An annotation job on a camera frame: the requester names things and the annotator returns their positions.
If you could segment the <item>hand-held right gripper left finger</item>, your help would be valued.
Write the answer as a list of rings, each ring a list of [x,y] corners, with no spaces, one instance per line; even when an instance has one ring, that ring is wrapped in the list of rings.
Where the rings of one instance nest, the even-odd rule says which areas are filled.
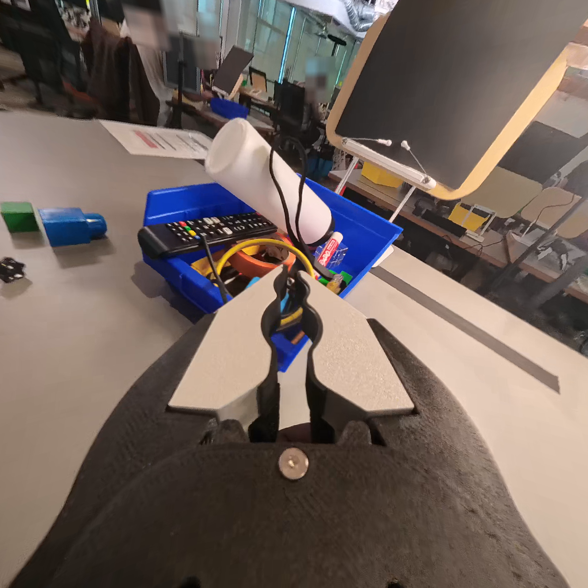
[[[168,401],[168,409],[236,420],[253,442],[274,442],[279,429],[277,351],[282,266],[220,307]]]

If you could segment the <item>large blue plastic bin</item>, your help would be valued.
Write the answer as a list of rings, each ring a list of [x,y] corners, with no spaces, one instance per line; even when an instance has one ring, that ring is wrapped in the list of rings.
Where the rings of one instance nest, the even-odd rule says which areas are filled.
[[[306,180],[306,185],[331,209],[334,228],[342,233],[343,245],[348,248],[341,265],[337,267],[337,270],[352,276],[352,281],[340,295],[344,298],[393,244],[401,234],[401,227],[316,182]],[[248,212],[253,212],[253,209],[225,188],[215,182],[203,183],[149,192],[143,224],[151,226]],[[192,262],[205,257],[204,252],[160,260],[151,259],[146,253],[142,257],[148,266],[201,312],[212,313],[222,306],[218,287],[191,267]]]

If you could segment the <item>blue plastic block with knob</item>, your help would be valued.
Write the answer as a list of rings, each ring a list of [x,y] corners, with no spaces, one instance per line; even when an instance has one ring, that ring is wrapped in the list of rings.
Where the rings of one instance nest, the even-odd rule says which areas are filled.
[[[107,233],[102,215],[80,208],[44,208],[38,213],[52,247],[86,245]]]

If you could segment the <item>green foam cube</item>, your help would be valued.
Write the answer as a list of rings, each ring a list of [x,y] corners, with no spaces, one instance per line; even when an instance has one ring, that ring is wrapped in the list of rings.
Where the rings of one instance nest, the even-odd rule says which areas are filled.
[[[40,232],[35,210],[31,202],[1,202],[1,216],[11,235]]]

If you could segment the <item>orange tape roll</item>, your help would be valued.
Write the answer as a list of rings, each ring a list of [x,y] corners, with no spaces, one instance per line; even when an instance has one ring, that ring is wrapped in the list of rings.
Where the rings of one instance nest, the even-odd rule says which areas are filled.
[[[261,278],[278,266],[284,265],[290,270],[296,261],[296,256],[283,246],[256,243],[234,253],[225,266],[248,278]]]

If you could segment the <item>white red marker pen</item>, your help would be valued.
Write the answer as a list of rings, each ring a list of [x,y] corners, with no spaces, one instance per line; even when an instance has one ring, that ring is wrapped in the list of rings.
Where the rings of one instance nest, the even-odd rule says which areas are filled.
[[[316,261],[323,267],[327,268],[330,263],[333,263],[337,252],[340,250],[343,243],[343,235],[339,231],[333,232],[329,239],[323,246],[320,246],[316,253]]]

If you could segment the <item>black remote control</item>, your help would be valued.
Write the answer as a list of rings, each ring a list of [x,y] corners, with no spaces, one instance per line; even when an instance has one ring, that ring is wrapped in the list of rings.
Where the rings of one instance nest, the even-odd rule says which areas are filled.
[[[277,226],[256,212],[222,217],[202,217],[144,226],[138,243],[150,259],[192,254],[215,246],[233,245],[241,240],[271,235]]]

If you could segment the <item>long wooden table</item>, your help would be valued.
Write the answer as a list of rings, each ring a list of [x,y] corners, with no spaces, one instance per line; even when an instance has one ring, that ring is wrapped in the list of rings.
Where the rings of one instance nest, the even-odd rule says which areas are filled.
[[[377,185],[365,179],[359,169],[352,171],[349,179],[345,183],[345,188],[347,187],[362,195],[363,198],[390,212],[396,211],[401,205],[403,198],[396,188]],[[485,237],[482,243],[477,243],[467,236],[457,238],[455,235],[443,231],[441,227],[415,216],[413,214],[415,202],[416,198],[412,196],[408,200],[408,203],[402,206],[399,213],[402,218],[411,221],[438,237],[445,237],[447,235],[450,243],[463,249],[472,256],[477,256],[477,258],[484,260],[496,268],[505,267],[509,262],[514,260],[515,254],[518,254],[522,249],[522,245],[510,233],[502,236],[496,231],[490,231],[490,236]],[[520,264],[519,268],[545,283],[552,283],[561,275],[560,272],[534,259],[526,259]]]

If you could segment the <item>yellow storage bin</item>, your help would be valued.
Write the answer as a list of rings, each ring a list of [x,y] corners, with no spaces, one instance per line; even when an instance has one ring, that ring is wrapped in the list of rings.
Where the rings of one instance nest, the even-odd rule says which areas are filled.
[[[381,169],[372,163],[365,161],[362,167],[362,177],[369,180],[375,185],[383,187],[399,188],[403,185],[404,180],[393,175],[389,171]]]

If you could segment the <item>white plastic bottle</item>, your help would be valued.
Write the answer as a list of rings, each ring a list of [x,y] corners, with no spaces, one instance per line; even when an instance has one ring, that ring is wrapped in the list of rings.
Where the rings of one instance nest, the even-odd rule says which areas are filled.
[[[212,141],[205,169],[219,185],[286,232],[285,213],[274,176],[285,198],[292,234],[298,238],[300,177],[277,153],[270,166],[270,151],[269,143],[246,119],[235,118]],[[307,185],[303,187],[298,225],[301,239],[310,247],[325,243],[334,231],[331,210]]]

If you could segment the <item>white metal stand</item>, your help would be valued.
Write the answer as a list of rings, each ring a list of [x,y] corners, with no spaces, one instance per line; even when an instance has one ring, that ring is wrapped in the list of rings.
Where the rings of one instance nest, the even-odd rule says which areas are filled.
[[[342,179],[339,181],[339,184],[334,191],[335,194],[340,195],[342,193],[343,188],[346,186],[348,179],[350,178],[351,172],[355,169],[355,166],[360,160],[364,162],[370,162],[374,166],[378,166],[393,175],[396,175],[399,178],[403,178],[403,181],[408,182],[411,185],[408,193],[403,197],[401,203],[393,212],[392,216],[389,219],[391,224],[394,223],[397,216],[408,202],[409,198],[413,194],[413,192],[419,188],[424,191],[431,191],[437,186],[437,181],[430,176],[424,170],[424,167],[421,165],[419,160],[416,158],[415,154],[412,152],[410,145],[407,141],[401,141],[401,149],[408,152],[408,154],[412,157],[414,162],[417,165],[417,168],[410,167],[405,164],[401,164],[400,162],[388,158],[385,155],[375,151],[374,149],[370,148],[365,144],[365,142],[374,143],[375,145],[386,146],[387,148],[391,147],[393,141],[390,139],[371,139],[371,138],[349,138],[343,137],[341,140],[342,146],[340,149],[346,153],[350,153],[353,155],[352,162],[350,166],[345,171]]]

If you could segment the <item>black metal stand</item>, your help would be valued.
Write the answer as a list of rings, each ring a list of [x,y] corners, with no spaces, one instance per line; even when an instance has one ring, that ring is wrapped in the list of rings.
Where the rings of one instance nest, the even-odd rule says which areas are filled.
[[[514,261],[510,261],[494,278],[492,282],[486,285],[486,293],[496,290],[507,278],[512,277],[515,270],[532,254],[537,252],[546,240],[555,236],[557,230],[569,218],[571,218],[587,201],[587,196],[580,196],[577,202],[572,200],[570,208],[551,226],[549,230],[544,232],[535,242],[531,243]]]

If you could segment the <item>white printed paper sheet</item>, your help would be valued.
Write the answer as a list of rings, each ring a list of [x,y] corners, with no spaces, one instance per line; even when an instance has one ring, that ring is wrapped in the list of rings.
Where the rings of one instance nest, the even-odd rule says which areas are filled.
[[[212,139],[200,132],[99,120],[131,155],[205,160]]]

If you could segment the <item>dark panel with wooden edge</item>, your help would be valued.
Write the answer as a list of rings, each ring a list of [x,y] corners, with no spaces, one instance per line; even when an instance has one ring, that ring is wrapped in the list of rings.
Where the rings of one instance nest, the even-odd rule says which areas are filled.
[[[437,181],[445,201],[475,191],[557,91],[587,1],[398,1],[367,31],[327,138],[365,142]]]

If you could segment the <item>yellow bin in white frame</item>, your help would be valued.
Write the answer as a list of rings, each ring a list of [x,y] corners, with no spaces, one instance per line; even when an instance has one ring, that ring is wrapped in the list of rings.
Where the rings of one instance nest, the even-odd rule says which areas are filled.
[[[458,202],[448,218],[466,229],[466,236],[481,242],[495,217],[496,212],[485,206]]]

